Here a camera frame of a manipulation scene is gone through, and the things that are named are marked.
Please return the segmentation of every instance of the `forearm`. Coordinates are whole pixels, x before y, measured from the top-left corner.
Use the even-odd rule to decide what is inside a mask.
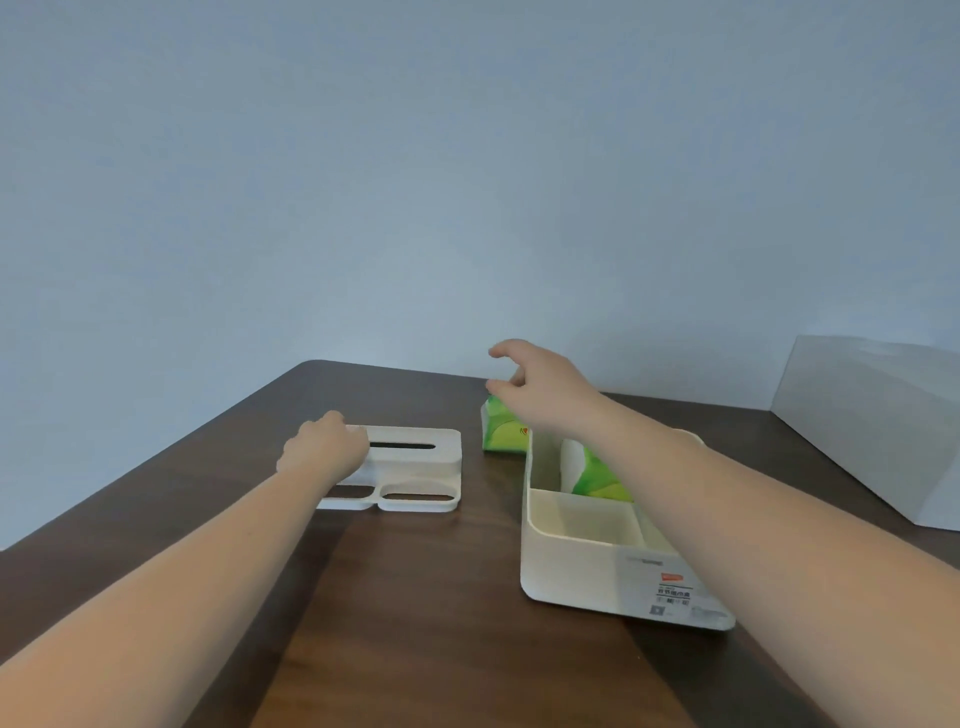
[[[0,724],[180,726],[333,481],[275,474],[68,615],[0,667]]]
[[[960,573],[610,400],[581,429],[698,575],[842,724],[954,724]]]

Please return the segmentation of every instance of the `wood grain surface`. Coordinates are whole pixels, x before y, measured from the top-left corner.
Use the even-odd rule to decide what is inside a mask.
[[[0,553],[0,661],[236,501],[327,409],[463,434],[450,514],[318,511],[189,726],[830,726],[737,627],[528,599],[522,458],[483,454],[478,379],[311,361]],[[960,566],[767,412],[618,398]]]

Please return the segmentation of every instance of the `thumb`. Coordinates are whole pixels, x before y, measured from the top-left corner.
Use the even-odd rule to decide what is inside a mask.
[[[500,400],[507,405],[507,409],[513,410],[513,405],[516,402],[517,395],[520,393],[520,388],[503,379],[488,379],[487,391],[494,397],[500,398]]]

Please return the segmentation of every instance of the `wall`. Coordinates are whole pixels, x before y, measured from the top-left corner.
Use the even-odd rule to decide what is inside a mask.
[[[769,405],[960,348],[960,6],[0,10],[0,547],[306,358]]]

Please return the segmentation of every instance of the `hand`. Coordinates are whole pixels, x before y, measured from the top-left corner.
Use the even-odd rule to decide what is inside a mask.
[[[529,341],[501,341],[490,356],[509,356],[518,369],[510,381],[489,380],[487,390],[534,429],[579,438],[588,417],[604,401],[569,359]]]
[[[369,450],[367,430],[344,425],[344,416],[330,411],[317,422],[303,423],[297,436],[287,440],[276,471],[307,468],[317,477],[332,478],[333,485],[356,471]]]

